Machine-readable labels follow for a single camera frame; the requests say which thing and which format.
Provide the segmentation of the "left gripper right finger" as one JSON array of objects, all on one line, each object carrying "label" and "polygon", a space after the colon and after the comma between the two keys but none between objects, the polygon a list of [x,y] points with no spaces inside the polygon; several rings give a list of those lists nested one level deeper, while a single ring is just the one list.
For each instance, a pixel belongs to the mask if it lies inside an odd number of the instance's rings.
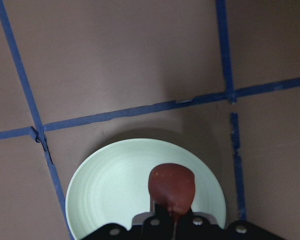
[{"label": "left gripper right finger", "polygon": [[192,210],[174,210],[176,240],[281,240],[282,237],[244,220],[232,222],[221,228],[210,221],[210,215],[203,216]]}]

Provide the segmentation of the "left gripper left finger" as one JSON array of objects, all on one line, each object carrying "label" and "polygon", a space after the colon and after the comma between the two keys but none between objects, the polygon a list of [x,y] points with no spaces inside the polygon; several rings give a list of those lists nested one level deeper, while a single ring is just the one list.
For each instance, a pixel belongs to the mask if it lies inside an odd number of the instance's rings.
[{"label": "left gripper left finger", "polygon": [[137,214],[131,228],[107,223],[85,236],[84,240],[170,240],[175,234],[177,213],[172,207],[152,203],[152,211]]}]

